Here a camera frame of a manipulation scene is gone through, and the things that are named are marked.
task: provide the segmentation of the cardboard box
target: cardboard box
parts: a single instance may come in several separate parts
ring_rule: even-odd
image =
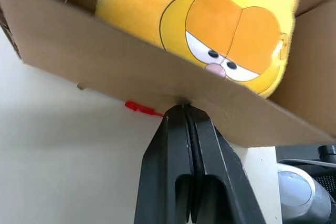
[[[334,143],[336,0],[303,1],[278,105],[106,25],[96,0],[64,1],[0,0],[23,62],[158,112],[189,101],[241,146]]]

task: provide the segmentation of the white surface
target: white surface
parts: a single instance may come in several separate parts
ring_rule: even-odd
[[[160,120],[22,64],[0,32],[0,223],[133,223]],[[267,223],[281,223],[275,148],[235,149]]]

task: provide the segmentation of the black clamp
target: black clamp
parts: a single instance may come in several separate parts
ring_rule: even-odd
[[[266,224],[239,157],[209,116],[169,109],[141,167],[134,224]]]

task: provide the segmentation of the plush toy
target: plush toy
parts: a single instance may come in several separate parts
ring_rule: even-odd
[[[98,0],[113,26],[250,88],[275,90],[298,0]]]

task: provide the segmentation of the yellow plush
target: yellow plush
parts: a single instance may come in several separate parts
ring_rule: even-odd
[[[298,0],[98,0],[96,15],[268,97],[288,60]]]

